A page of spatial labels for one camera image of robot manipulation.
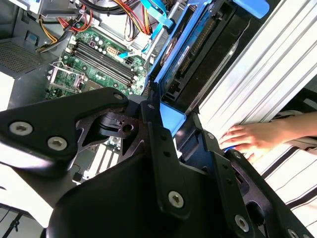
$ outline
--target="silver metal panel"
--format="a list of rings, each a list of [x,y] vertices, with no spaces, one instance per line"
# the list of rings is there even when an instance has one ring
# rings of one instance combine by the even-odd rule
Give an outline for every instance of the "silver metal panel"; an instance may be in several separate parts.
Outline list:
[[[75,6],[65,0],[9,0],[20,8],[43,16],[71,16],[78,14]]]
[[[317,74],[317,0],[283,0],[200,105],[220,137],[239,123],[269,121]]]
[[[5,110],[5,105],[11,109],[44,100],[49,84],[46,76],[50,63],[56,59],[50,53],[36,53],[35,46],[21,38],[1,40],[1,91],[5,90],[5,100],[0,109]]]

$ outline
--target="blue plastic tab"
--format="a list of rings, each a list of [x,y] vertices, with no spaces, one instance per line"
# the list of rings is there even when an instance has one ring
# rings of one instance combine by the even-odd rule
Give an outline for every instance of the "blue plastic tab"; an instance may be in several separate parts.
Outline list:
[[[141,0],[143,6],[147,9],[148,13],[154,17],[159,23],[163,24],[167,28],[171,28],[173,25],[173,21],[168,19],[166,16],[166,8],[165,5],[160,0],[152,0],[155,5],[153,5],[149,0]]]
[[[269,4],[265,0],[233,0],[236,4],[261,19],[269,11]]]
[[[186,120],[185,114],[162,102],[160,103],[160,115],[163,126],[170,130],[172,136],[177,133]]]

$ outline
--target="white stripe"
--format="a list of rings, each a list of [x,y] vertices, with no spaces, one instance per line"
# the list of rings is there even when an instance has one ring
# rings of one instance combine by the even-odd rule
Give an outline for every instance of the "white stripe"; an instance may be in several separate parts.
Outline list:
[[[283,156],[289,149],[291,145],[282,144],[268,152],[261,159],[257,160],[253,167],[258,171],[260,175],[265,173],[281,156]]]
[[[298,207],[293,213],[304,226],[314,222],[317,219],[317,199],[312,199],[306,205]]]
[[[301,163],[306,162],[306,160],[311,161],[310,153],[306,151],[302,151],[302,153],[298,153],[297,162],[293,164],[293,166],[301,166]],[[313,163],[311,166],[303,170],[299,173],[294,179],[292,179],[285,187],[281,188],[276,192],[276,194],[284,201],[292,201],[294,199],[300,198],[307,194],[312,187],[315,187],[317,184],[317,163]],[[281,171],[280,176],[276,176],[274,182],[277,183],[279,179],[283,179],[282,176],[286,176],[288,174],[287,169]]]
[[[103,171],[105,171],[107,169],[111,155],[112,155],[112,150],[107,150],[105,157],[104,157],[104,160],[103,160],[103,163],[101,164],[99,173],[102,173]]]
[[[297,174],[308,164],[314,161],[313,159],[309,160],[309,163],[299,163],[299,156],[302,156],[303,152],[305,151],[302,151],[300,149],[295,151],[279,167],[277,167],[272,174],[267,177],[266,182],[274,191],[282,187],[292,178],[292,176]]]
[[[119,158],[119,154],[114,153],[114,154],[113,154],[112,161],[111,161],[111,164],[110,164],[110,168],[111,168],[112,166],[115,166],[115,165],[117,164],[118,158]]]
[[[100,165],[100,162],[101,162],[101,159],[103,158],[104,156],[104,153],[105,153],[105,150],[106,150],[106,146],[101,144],[99,145],[99,148],[98,148],[98,151],[96,153],[96,156],[89,168],[89,175],[90,175],[90,178],[94,177],[97,173],[97,170],[99,168],[99,165]]]

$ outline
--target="ram slot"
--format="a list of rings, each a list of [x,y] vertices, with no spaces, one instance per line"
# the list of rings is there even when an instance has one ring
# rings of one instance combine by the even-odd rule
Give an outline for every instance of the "ram slot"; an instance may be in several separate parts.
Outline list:
[[[112,77],[113,79],[117,80],[118,82],[124,84],[125,86],[129,87],[131,80],[127,79],[113,71],[111,71],[109,68],[105,67],[104,65],[94,61],[92,58],[88,58],[86,55],[82,54],[82,53],[76,53],[76,58],[78,58],[79,60],[90,64],[92,67],[96,68],[97,70],[103,72],[104,74]]]
[[[124,65],[117,62],[116,60],[108,57],[107,55],[103,55],[93,50],[92,48],[90,48],[89,46],[85,45],[82,42],[79,42],[77,44],[76,50],[89,56],[95,56],[100,62],[103,62],[104,64],[106,64],[113,71],[124,74],[127,77],[130,77],[131,79],[134,76],[134,73],[129,68],[125,67]]]
[[[109,72],[112,72],[112,74],[116,75],[117,77],[123,77],[123,78],[125,78],[128,81],[131,81],[133,79],[133,77],[131,77],[131,75],[127,75],[127,74],[125,74],[122,71],[113,70],[113,67],[111,67],[111,65],[109,65],[108,63],[98,59],[96,56],[94,56],[94,55],[92,55],[92,54],[90,54],[90,53],[88,53],[86,51],[83,51],[81,49],[76,49],[74,51],[74,55],[75,56],[82,55],[82,56],[85,56],[88,59],[91,59],[93,62],[96,62],[96,63],[104,66],[105,68],[107,68]]]

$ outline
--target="red wire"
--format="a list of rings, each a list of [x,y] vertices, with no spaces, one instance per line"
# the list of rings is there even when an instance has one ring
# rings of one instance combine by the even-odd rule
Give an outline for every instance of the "red wire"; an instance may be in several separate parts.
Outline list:
[[[83,32],[86,31],[92,23],[92,18],[93,18],[93,12],[90,10],[90,19],[89,19],[89,24],[87,25],[87,16],[86,14],[84,14],[84,18],[85,18],[85,23],[82,27],[80,28],[75,28],[75,27],[71,27],[70,30],[72,31],[76,31],[76,32]],[[62,25],[63,28],[66,28],[69,24],[66,20],[64,20],[63,18],[59,17],[58,21],[60,22],[60,24]]]
[[[140,21],[140,19],[138,18],[138,16],[134,13],[134,11],[133,11],[127,4],[125,4],[124,2],[122,2],[121,0],[117,0],[117,1],[119,1],[127,10],[129,10],[129,12],[130,12],[131,14],[133,14],[133,16],[135,17],[135,19],[139,22],[139,25],[141,26],[142,30],[143,30],[144,32],[146,32],[146,29],[145,29],[144,25],[142,24],[142,22]]]

